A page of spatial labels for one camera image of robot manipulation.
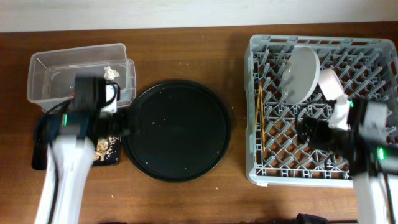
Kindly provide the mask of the rice and peanut shells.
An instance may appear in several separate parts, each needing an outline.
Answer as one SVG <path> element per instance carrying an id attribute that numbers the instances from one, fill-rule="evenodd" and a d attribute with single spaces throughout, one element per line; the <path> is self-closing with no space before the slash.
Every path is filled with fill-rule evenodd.
<path id="1" fill-rule="evenodd" d="M 121 150 L 121 138 L 110 136 L 100 139 L 95 149 L 94 162 L 112 162 L 119 159 Z"/>

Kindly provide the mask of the white tissue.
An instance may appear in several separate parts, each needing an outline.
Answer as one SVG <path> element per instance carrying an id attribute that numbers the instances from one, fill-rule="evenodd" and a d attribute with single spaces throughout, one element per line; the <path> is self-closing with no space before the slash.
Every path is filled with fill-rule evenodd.
<path id="1" fill-rule="evenodd" d="M 110 66 L 104 67 L 104 79 L 105 80 L 114 80 L 115 78 L 119 77 L 120 74 L 117 70 L 112 69 Z"/>

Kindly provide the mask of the wooden chopstick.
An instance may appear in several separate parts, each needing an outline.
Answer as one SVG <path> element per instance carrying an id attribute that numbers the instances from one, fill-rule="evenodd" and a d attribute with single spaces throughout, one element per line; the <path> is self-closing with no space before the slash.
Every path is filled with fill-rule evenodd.
<path id="1" fill-rule="evenodd" d="M 254 122 L 254 130 L 257 131 L 257 122 L 258 122 L 258 114 L 259 114 L 259 107 L 260 107 L 260 102 L 261 102 L 261 95 L 262 95 L 262 84 L 261 81 L 258 84 L 258 94 L 257 94 L 257 103 L 256 103 L 256 117 L 255 117 L 255 122 Z"/>
<path id="2" fill-rule="evenodd" d="M 260 107 L 261 107 L 261 145 L 262 151 L 265 151 L 265 124 L 264 124 L 264 102 L 263 102 L 263 88 L 262 82 L 259 84 L 259 99 L 260 99 Z"/>

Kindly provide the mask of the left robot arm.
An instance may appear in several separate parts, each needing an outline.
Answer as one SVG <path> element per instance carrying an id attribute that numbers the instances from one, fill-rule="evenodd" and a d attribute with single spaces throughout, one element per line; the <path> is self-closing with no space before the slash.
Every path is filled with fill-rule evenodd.
<path id="1" fill-rule="evenodd" d="M 85 182 L 98 140 L 127 134 L 125 112 L 43 115 L 34 137 L 47 148 L 47 165 L 35 222 L 78 223 Z"/>

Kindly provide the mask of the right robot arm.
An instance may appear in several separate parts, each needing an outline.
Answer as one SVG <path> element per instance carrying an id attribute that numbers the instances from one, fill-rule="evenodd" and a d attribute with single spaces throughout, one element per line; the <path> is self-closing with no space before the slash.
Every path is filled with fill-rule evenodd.
<path id="1" fill-rule="evenodd" d="M 360 223 L 397 223 L 397 148 L 381 141 L 384 126 L 370 128 L 354 119 L 342 130 L 310 117 L 295 120 L 295 126 L 299 143 L 348 161 Z"/>

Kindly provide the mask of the grey plate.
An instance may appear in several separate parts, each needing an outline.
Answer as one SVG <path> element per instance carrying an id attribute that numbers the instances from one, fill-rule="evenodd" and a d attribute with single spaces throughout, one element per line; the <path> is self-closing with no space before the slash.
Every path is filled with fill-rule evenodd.
<path id="1" fill-rule="evenodd" d="M 287 93 L 285 101 L 298 104 L 306 101 L 315 90 L 320 76 L 320 60 L 310 47 L 299 47 L 288 59 L 282 78 L 281 92 Z"/>

